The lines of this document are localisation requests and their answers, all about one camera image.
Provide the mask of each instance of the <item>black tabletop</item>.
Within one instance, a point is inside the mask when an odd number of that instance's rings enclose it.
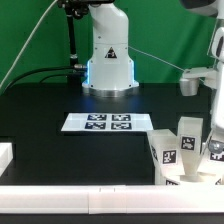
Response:
[[[16,85],[0,96],[0,141],[14,145],[14,159],[0,178],[0,185],[152,185],[154,167],[146,133],[63,133],[68,113],[146,113],[154,129],[170,129],[175,134],[181,116],[200,117],[204,119],[205,140],[210,108],[211,91],[206,87],[200,87],[197,96],[183,97],[177,84],[145,84],[136,95],[100,98],[83,95],[67,84]],[[1,216],[5,221],[13,217],[19,221],[24,216],[7,217]],[[64,220],[63,216],[37,216],[33,223],[43,223],[46,217],[54,223]],[[81,223],[93,219],[144,223],[159,216],[65,217],[67,223],[79,219]]]

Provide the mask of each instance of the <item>white robotic arm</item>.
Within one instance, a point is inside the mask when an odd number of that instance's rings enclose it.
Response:
[[[128,17],[114,4],[89,9],[93,19],[93,56],[88,62],[84,92],[103,97],[132,92],[138,83],[128,55]]]
[[[224,150],[224,1],[181,0],[181,3],[190,11],[213,16],[219,20],[211,42],[211,53],[219,61],[217,68],[186,70],[180,79],[180,86],[183,95],[195,95],[198,78],[206,77],[205,85],[217,90],[212,108],[212,131],[207,142],[211,152],[222,153]]]

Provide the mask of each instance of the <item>green backdrop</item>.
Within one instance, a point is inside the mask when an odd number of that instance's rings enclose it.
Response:
[[[12,65],[40,16],[52,0],[0,0],[0,80]],[[129,17],[129,45],[151,53],[181,68],[211,66],[207,56],[215,19],[186,11],[179,0],[116,0]],[[88,15],[75,21],[80,62],[92,54],[92,25]],[[178,71],[152,58],[129,50],[135,61],[136,79],[144,83],[177,82]],[[11,78],[23,72],[69,64],[65,13],[55,6],[38,29],[14,69]],[[35,75],[23,82],[36,82]],[[51,82],[65,81],[54,78]]]

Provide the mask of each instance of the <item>cable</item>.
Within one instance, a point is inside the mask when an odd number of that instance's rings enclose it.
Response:
[[[183,68],[180,68],[180,67],[178,67],[178,66],[176,66],[176,65],[174,65],[174,64],[171,64],[171,63],[169,63],[169,62],[167,62],[167,61],[165,61],[165,60],[163,60],[163,59],[161,59],[161,58],[159,58],[159,57],[156,57],[156,56],[154,56],[154,55],[152,55],[152,54],[145,53],[145,52],[140,51],[140,50],[138,50],[138,49],[136,49],[136,48],[134,48],[134,47],[131,47],[131,46],[128,46],[128,47],[129,47],[131,50],[133,50],[133,51],[136,51],[136,52],[141,53],[141,54],[144,54],[144,55],[146,55],[146,56],[148,56],[148,57],[154,58],[154,59],[156,59],[156,60],[158,60],[158,61],[161,61],[161,62],[163,62],[163,63],[165,63],[165,64],[167,64],[167,65],[170,65],[171,67],[174,67],[174,68],[176,68],[176,69],[178,69],[178,70],[184,72],[184,69],[183,69]]]
[[[41,18],[39,19],[38,23],[36,24],[36,26],[34,27],[33,31],[31,32],[30,36],[28,37],[27,41],[25,42],[25,44],[23,45],[22,49],[20,50],[18,56],[16,57],[15,61],[13,62],[11,68],[9,69],[9,71],[6,73],[4,79],[2,80],[1,84],[0,84],[0,92],[2,90],[2,87],[4,85],[4,83],[6,82],[6,80],[8,79],[8,77],[10,76],[10,74],[12,73],[13,69],[15,68],[17,62],[19,61],[20,57],[22,56],[23,52],[25,51],[26,47],[28,46],[28,44],[30,43],[32,37],[34,36],[34,34],[36,33],[36,30],[39,28],[40,24],[42,23],[42,21],[44,20],[44,18],[46,17],[46,15],[48,14],[48,12],[53,8],[53,6],[56,4],[58,0],[54,0],[50,6],[47,8],[47,10],[44,12],[44,14],[41,16]]]
[[[40,73],[40,72],[49,72],[49,71],[59,71],[59,70],[68,70],[68,69],[74,69],[74,66],[64,66],[64,67],[52,67],[52,68],[40,68],[40,69],[35,69],[26,73],[23,73],[20,76],[17,76],[15,79],[13,79],[4,89],[3,94],[9,89],[11,88],[16,82],[18,82],[19,80],[33,75],[35,73]]]
[[[83,73],[80,72],[80,74],[57,74],[57,75],[49,75],[43,79],[40,80],[39,83],[43,83],[45,80],[53,78],[53,77],[60,77],[60,76],[67,76],[67,77],[75,77],[75,78],[79,78],[79,77],[85,77],[85,75]]]

